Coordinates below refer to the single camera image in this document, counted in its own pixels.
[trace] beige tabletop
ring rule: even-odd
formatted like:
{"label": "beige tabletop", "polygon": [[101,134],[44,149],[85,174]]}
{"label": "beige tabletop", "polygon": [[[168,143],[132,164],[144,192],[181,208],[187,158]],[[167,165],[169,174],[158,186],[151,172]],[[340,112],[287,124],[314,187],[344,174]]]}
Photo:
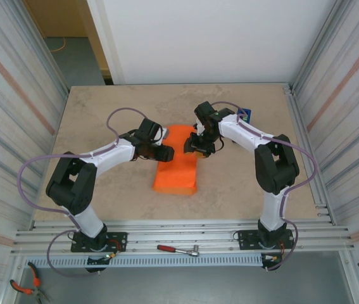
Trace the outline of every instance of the beige tabletop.
{"label": "beige tabletop", "polygon": [[[193,111],[203,101],[231,101],[249,108],[251,125],[269,134],[285,134],[296,143],[281,85],[111,85],[72,87],[53,153],[85,153],[112,142],[115,138],[105,121],[117,108],[136,108],[161,125],[193,125]],[[112,118],[111,125],[121,134],[138,127],[141,120],[137,113],[121,111]],[[296,157],[300,167],[296,182],[300,182],[306,179],[306,172],[300,154],[296,153]],[[49,164],[40,206],[56,207],[44,190],[57,162],[52,160]],[[198,161],[198,191],[192,196],[154,192],[156,166],[155,161],[138,159],[101,175],[92,199],[98,216],[102,220],[260,217],[263,191],[255,179],[254,156],[227,139],[223,150]],[[290,194],[286,216],[317,216],[309,186]],[[66,218],[59,213],[37,211],[35,219]]]}

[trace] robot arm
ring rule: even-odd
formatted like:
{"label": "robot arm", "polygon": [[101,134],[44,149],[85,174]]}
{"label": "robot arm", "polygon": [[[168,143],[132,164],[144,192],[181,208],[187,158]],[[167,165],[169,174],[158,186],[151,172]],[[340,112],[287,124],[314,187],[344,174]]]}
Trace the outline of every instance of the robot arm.
{"label": "robot arm", "polygon": [[120,135],[118,142],[85,153],[91,157],[59,160],[46,194],[72,215],[80,226],[81,238],[93,250],[103,248],[107,232],[91,206],[95,180],[109,169],[140,156],[159,162],[171,161],[173,148],[161,144],[166,136],[167,129],[145,118],[138,129]]}
{"label": "robot arm", "polygon": [[[286,230],[286,223],[279,217],[280,202],[285,191],[294,184],[299,175],[299,167],[292,148],[263,139],[269,137],[290,142],[285,135],[273,136],[264,133],[224,108],[213,109],[209,102],[201,103],[196,109],[198,118],[195,129],[184,146],[185,153],[195,152],[206,158],[215,153],[214,142],[226,137],[238,143],[244,149],[255,154],[256,179],[264,190],[263,212],[258,221],[258,233],[265,247],[271,247],[279,241]],[[248,132],[241,124],[253,132]]]}

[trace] small blue object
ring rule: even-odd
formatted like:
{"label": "small blue object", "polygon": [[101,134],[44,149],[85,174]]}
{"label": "small blue object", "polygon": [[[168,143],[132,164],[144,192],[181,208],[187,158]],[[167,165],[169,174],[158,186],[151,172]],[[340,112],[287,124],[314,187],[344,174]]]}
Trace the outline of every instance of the small blue object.
{"label": "small blue object", "polygon": [[[245,113],[247,113],[246,117],[243,117],[242,120],[244,120],[247,124],[249,124],[249,120],[251,119],[251,110],[250,109],[243,109]],[[241,110],[238,110],[237,115],[243,114]]]}

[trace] pliers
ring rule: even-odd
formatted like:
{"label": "pliers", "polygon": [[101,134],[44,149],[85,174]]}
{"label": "pliers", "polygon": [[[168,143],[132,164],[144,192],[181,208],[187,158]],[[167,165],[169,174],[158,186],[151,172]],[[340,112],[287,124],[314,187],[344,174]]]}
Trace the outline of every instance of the pliers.
{"label": "pliers", "polygon": [[27,264],[33,272],[33,288],[22,288],[20,287],[14,280],[10,280],[10,286],[19,293],[25,293],[26,295],[34,295],[35,300],[38,302],[38,304],[41,304],[40,296],[45,297],[45,299],[50,302],[49,298],[39,289],[39,286],[41,285],[41,281],[39,279],[39,272],[37,271],[37,268],[35,265],[31,262]]}

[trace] red handle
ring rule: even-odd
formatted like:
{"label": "red handle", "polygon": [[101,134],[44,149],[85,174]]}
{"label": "red handle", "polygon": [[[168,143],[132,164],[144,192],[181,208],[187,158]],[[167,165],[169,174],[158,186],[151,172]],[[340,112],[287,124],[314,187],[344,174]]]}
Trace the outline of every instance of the red handle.
{"label": "red handle", "polygon": [[39,287],[41,285],[41,281],[39,279],[39,271],[33,263],[29,262],[27,263],[27,265],[32,269],[33,272],[33,286]]}
{"label": "red handle", "polygon": [[174,247],[165,246],[165,245],[158,245],[156,247],[158,250],[167,251],[167,252],[176,252],[176,249]]}
{"label": "red handle", "polygon": [[19,293],[25,293],[26,295],[31,295],[33,293],[30,288],[22,288],[14,280],[10,280],[10,286]]}

